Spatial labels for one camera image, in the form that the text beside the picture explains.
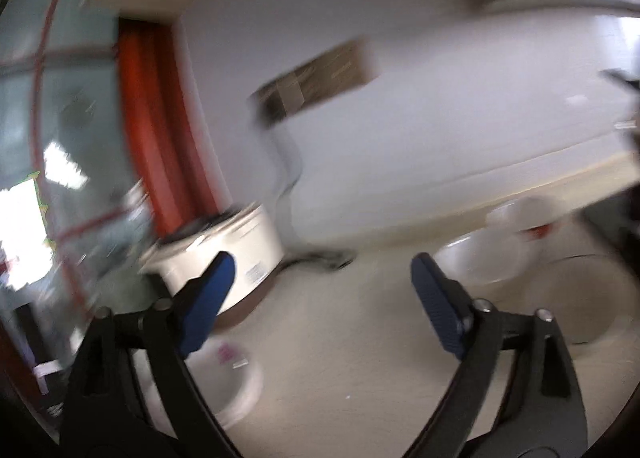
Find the large white green-rimmed bowl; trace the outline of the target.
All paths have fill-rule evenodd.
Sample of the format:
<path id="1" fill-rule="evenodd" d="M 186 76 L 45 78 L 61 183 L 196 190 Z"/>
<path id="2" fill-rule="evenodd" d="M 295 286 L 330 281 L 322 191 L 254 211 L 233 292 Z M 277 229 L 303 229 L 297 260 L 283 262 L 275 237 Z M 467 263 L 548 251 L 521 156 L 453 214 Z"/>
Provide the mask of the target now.
<path id="1" fill-rule="evenodd" d="M 630 327 L 639 308 L 634 277 L 605 255 L 564 257 L 536 269 L 525 282 L 521 310 L 551 311 L 565 342 L 611 342 Z"/>

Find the plain white bowl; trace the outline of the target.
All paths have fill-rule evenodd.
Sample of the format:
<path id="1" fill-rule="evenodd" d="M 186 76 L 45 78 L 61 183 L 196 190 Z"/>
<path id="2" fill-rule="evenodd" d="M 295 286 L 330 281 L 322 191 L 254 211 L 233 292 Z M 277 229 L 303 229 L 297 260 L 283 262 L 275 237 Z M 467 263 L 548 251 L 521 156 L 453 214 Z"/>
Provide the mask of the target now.
<path id="1" fill-rule="evenodd" d="M 518 233 L 484 227 L 446 243 L 433 259 L 462 285 L 495 285 L 521 276 L 535 259 L 535 250 Z"/>

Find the red wooden window frame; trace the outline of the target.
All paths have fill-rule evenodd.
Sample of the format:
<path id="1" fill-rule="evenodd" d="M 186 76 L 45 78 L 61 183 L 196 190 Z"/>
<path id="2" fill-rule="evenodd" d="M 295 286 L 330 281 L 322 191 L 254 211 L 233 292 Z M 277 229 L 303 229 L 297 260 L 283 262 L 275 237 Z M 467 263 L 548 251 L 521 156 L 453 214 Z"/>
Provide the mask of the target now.
<path id="1" fill-rule="evenodd" d="M 172 28 L 120 19 L 117 64 L 127 144 L 157 236 L 219 213 L 190 123 Z"/>

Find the white floral plate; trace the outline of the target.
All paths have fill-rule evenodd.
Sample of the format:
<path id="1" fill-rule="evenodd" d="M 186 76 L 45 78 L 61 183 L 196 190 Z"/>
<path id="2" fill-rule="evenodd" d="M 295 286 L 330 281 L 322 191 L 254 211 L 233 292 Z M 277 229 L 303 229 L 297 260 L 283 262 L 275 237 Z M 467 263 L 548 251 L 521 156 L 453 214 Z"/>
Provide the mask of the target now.
<path id="1" fill-rule="evenodd" d="M 132 358 L 154 428 L 176 436 L 152 378 L 148 355 L 145 350 L 137 350 Z M 262 367 L 245 348 L 228 337 L 209 337 L 198 352 L 188 356 L 186 366 L 224 430 L 245 418 L 262 395 Z"/>

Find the wall power socket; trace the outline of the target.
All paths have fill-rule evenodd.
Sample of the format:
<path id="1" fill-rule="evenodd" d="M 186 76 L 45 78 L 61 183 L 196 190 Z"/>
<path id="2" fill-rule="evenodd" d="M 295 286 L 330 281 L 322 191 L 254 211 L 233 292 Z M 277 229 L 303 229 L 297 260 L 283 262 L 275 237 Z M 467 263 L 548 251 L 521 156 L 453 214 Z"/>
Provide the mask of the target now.
<path id="1" fill-rule="evenodd" d="M 337 45 L 260 86 L 252 95 L 265 129 L 319 106 L 375 78 L 369 42 L 364 37 Z"/>

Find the red and white bowl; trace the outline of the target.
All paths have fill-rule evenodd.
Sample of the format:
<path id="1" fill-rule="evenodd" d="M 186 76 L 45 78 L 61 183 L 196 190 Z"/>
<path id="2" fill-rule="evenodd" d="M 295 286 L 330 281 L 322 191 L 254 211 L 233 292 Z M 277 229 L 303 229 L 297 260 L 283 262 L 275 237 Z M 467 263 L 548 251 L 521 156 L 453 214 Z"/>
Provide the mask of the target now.
<path id="1" fill-rule="evenodd" d="M 514 198 L 486 215 L 486 226 L 518 233 L 527 239 L 548 237 L 562 218 L 561 202 L 547 196 Z"/>

